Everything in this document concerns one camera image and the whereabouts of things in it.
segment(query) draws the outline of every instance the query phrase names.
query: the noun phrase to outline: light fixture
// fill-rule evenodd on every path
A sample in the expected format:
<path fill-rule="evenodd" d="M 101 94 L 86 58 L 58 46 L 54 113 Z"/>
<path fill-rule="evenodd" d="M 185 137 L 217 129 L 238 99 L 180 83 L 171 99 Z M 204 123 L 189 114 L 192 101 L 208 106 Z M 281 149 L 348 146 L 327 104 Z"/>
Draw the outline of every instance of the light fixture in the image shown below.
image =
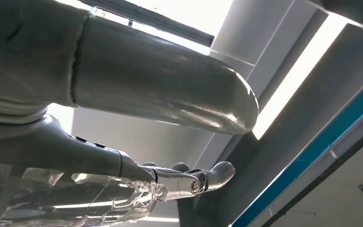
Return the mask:
<path fill-rule="evenodd" d="M 178 218 L 158 218 L 158 217 L 144 217 L 141 221 L 159 221 L 159 222 L 179 222 Z"/>
<path fill-rule="evenodd" d="M 258 140 L 265 134 L 347 22 L 345 17 L 337 14 L 328 15 L 259 114 L 257 123 L 252 129 Z"/>
<path fill-rule="evenodd" d="M 104 216 L 104 218 L 120 218 L 121 215 L 115 216 Z M 88 216 L 88 218 L 102 218 L 102 216 Z M 143 217 L 139 219 L 140 221 L 158 221 L 158 222 L 179 222 L 178 218 L 158 218 L 158 217 Z"/>
<path fill-rule="evenodd" d="M 74 182 L 79 182 L 81 180 L 85 180 L 87 178 L 87 174 L 74 174 L 73 176 L 71 176 L 72 178 L 74 176 L 77 176 L 75 179 L 74 179 Z"/>
<path fill-rule="evenodd" d="M 84 9 L 84 10 L 91 10 L 92 7 L 87 5 L 87 4 L 84 4 L 78 0 L 55 0 L 57 2 L 60 2 L 60 3 L 63 3 L 63 4 L 66 4 L 66 5 L 69 5 L 69 6 L 73 6 L 73 7 L 76 7 L 78 9 Z"/>
<path fill-rule="evenodd" d="M 73 108 L 52 103 L 48 106 L 48 111 L 46 113 L 58 119 L 65 132 L 71 133 L 74 115 Z"/>

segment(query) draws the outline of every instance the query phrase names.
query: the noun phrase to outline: gray metal arm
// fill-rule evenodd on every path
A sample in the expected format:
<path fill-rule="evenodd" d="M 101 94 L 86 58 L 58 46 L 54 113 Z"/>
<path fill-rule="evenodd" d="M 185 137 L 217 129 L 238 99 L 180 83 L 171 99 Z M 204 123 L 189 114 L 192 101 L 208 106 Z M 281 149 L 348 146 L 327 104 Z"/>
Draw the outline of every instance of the gray metal arm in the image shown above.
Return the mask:
<path fill-rule="evenodd" d="M 29 124 L 0 124 L 0 224 L 74 221 L 109 210 L 125 220 L 143 217 L 156 200 L 216 190 L 234 173 L 228 162 L 211 171 L 189 171 L 185 164 L 139 165 L 124 152 L 68 135 L 49 115 Z M 148 207 L 141 211 L 144 194 Z"/>
<path fill-rule="evenodd" d="M 35 121 L 49 103 L 226 134 L 258 115 L 220 61 L 52 0 L 0 0 L 0 122 Z"/>

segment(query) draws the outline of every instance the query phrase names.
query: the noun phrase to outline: gray panel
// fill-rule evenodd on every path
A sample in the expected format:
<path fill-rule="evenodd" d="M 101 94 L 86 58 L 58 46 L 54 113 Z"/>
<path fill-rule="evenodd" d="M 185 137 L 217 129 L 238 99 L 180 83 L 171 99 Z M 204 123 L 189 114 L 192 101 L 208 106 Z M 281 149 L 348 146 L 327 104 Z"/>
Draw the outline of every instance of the gray panel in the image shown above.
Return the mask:
<path fill-rule="evenodd" d="M 159 218 L 179 218 L 177 212 L 176 201 L 158 201 L 156 202 L 154 210 L 149 214 L 150 217 Z"/>
<path fill-rule="evenodd" d="M 363 148 L 272 227 L 363 226 Z"/>
<path fill-rule="evenodd" d="M 138 221 L 136 223 L 120 223 L 116 227 L 179 227 L 180 224 L 171 222 L 157 222 L 157 221 Z"/>
<path fill-rule="evenodd" d="M 209 143 L 202 151 L 194 168 L 197 169 L 210 169 L 218 160 L 227 144 L 230 142 L 233 136 L 213 133 Z"/>
<path fill-rule="evenodd" d="M 217 195 L 221 224 L 230 224 L 362 86 L 363 30 L 348 25 L 259 144 L 242 148 L 246 167 Z"/>
<path fill-rule="evenodd" d="M 277 69 L 276 73 L 269 81 L 265 90 L 262 92 L 261 97 L 258 100 L 260 110 L 264 108 L 269 99 L 272 97 L 273 93 L 276 91 L 280 83 L 288 74 L 293 64 L 300 57 L 301 53 L 304 51 L 307 44 L 314 37 L 315 33 L 318 31 L 319 27 L 325 21 L 326 17 L 328 17 L 328 15 L 322 10 L 317 10 L 313 14 L 313 17 L 308 22 L 306 28 L 301 32 L 300 37 L 294 43 L 294 46 L 291 48 L 290 52 L 285 57 L 283 63 Z"/>
<path fill-rule="evenodd" d="M 293 0 L 234 0 L 212 49 L 256 63 Z"/>
<path fill-rule="evenodd" d="M 277 69 L 312 18 L 316 8 L 307 1 L 294 1 L 277 26 L 247 81 L 260 97 Z"/>

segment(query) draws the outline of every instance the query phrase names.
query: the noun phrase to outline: fluorescent light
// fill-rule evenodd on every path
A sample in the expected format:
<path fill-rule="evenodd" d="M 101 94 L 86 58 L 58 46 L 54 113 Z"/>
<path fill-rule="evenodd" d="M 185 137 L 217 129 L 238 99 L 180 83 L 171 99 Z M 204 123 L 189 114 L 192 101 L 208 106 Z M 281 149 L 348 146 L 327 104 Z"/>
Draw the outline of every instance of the fluorescent light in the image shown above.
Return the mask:
<path fill-rule="evenodd" d="M 103 18 L 105 18 L 107 20 L 117 22 L 117 23 L 122 24 L 122 25 L 128 25 L 129 24 L 129 19 L 124 18 L 124 17 L 120 17 L 118 15 L 115 15 L 113 13 L 110 13 L 110 12 L 102 10 L 102 9 L 96 9 L 95 15 L 99 16 L 99 17 L 103 17 Z"/>
<path fill-rule="evenodd" d="M 60 3 L 63 3 L 63 4 L 66 4 L 66 5 L 69 5 L 69 6 L 73 6 L 73 7 L 76 7 L 78 9 L 85 9 L 85 10 L 91 10 L 92 7 L 87 5 L 87 4 L 84 4 L 78 0 L 56 0 L 57 2 L 60 2 Z"/>
<path fill-rule="evenodd" d="M 126 0 L 172 20 L 217 36 L 232 0 Z"/>
<path fill-rule="evenodd" d="M 156 122 L 162 122 L 162 123 L 166 123 L 166 124 L 172 124 L 172 125 L 179 125 L 179 124 L 175 124 L 175 123 L 169 123 L 169 122 L 163 122 L 163 121 L 156 121 Z"/>
<path fill-rule="evenodd" d="M 52 103 L 48 106 L 48 111 L 46 113 L 58 119 L 65 132 L 71 133 L 74 115 L 73 108 Z"/>
<path fill-rule="evenodd" d="M 77 178 L 74 179 L 75 182 L 79 182 L 81 180 L 85 180 L 87 178 L 87 174 L 77 174 Z"/>
<path fill-rule="evenodd" d="M 184 46 L 186 48 L 189 48 L 195 52 L 201 53 L 203 55 L 208 55 L 211 52 L 211 48 L 198 44 L 196 42 L 193 42 L 191 40 L 182 38 L 180 36 L 161 31 L 159 29 L 156 29 L 152 26 L 140 24 L 137 22 L 133 22 L 132 28 L 140 30 L 142 32 L 148 33 L 150 35 L 158 36 L 160 38 L 163 38 L 167 41 L 170 41 L 172 43 L 178 44 L 180 46 Z"/>
<path fill-rule="evenodd" d="M 129 188 L 129 186 L 125 183 L 119 183 L 118 185 L 119 185 L 119 187 L 122 187 L 122 188 Z"/>
<path fill-rule="evenodd" d="M 268 186 L 261 191 L 261 193 L 259 195 L 257 195 L 257 197 L 255 197 L 255 199 L 248 205 L 248 207 L 234 220 L 234 222 L 232 224 L 229 225 L 229 227 L 233 226 L 233 224 L 248 210 L 248 208 L 251 207 L 252 204 L 254 204 L 261 196 L 263 193 L 266 192 L 266 190 L 268 190 L 268 188 L 280 177 L 280 175 L 282 175 L 282 173 L 285 172 L 285 170 L 287 169 L 287 166 L 282 169 L 282 171 L 280 171 L 280 173 L 275 177 L 273 178 L 273 180 L 268 184 Z"/>
<path fill-rule="evenodd" d="M 120 218 L 121 215 L 114 216 L 104 216 L 104 218 Z M 102 216 L 88 216 L 88 218 L 102 218 Z M 144 217 L 138 219 L 140 221 L 159 221 L 159 222 L 179 222 L 178 218 L 158 218 L 158 217 Z"/>
<path fill-rule="evenodd" d="M 141 221 L 160 221 L 160 222 L 179 222 L 178 218 L 157 218 L 157 217 L 144 217 Z"/>
<path fill-rule="evenodd" d="M 329 14 L 259 114 L 257 123 L 252 129 L 258 140 L 265 134 L 346 24 L 345 17 Z"/>

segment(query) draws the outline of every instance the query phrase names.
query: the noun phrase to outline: glossy metal surface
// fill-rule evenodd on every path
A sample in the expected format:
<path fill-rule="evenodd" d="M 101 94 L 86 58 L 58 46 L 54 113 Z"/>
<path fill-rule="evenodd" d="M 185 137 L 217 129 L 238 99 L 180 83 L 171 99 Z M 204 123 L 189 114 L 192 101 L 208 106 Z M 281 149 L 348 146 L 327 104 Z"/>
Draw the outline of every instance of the glossy metal surface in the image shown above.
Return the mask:
<path fill-rule="evenodd" d="M 251 131 L 256 98 L 224 63 L 133 28 L 91 18 L 73 95 L 80 106 L 225 134 Z"/>
<path fill-rule="evenodd" d="M 346 17 L 352 24 L 363 28 L 363 0 L 309 0 L 315 6 Z"/>
<path fill-rule="evenodd" d="M 211 170 L 193 169 L 185 163 L 178 163 L 170 169 L 156 167 L 155 164 L 141 166 L 147 172 L 154 172 L 156 183 L 166 188 L 166 198 L 160 200 L 178 200 L 196 196 L 199 193 L 217 190 L 226 185 L 236 173 L 230 162 L 220 162 Z"/>
<path fill-rule="evenodd" d="M 37 121 L 50 103 L 75 106 L 71 66 L 87 16 L 52 0 L 0 0 L 0 123 Z"/>

